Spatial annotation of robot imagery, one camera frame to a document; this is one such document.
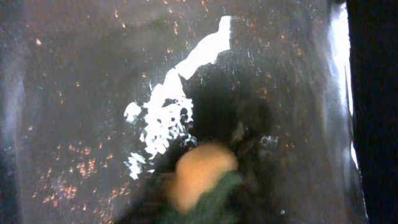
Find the green yellow sponge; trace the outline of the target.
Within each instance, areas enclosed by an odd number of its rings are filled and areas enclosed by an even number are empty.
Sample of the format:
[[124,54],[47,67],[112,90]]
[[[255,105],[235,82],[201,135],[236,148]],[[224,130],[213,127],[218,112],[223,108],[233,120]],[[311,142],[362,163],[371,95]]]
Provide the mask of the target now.
[[167,201],[156,223],[239,223],[231,202],[243,183],[238,159],[227,146],[206,143],[187,151],[177,161],[165,190]]

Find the black water tray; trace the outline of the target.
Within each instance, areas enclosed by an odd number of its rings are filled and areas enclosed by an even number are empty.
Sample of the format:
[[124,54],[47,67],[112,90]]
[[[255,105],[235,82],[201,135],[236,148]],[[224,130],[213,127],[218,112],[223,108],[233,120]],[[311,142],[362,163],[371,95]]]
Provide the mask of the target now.
[[397,2],[1,2],[2,223],[156,223],[206,143],[239,223],[396,223]]

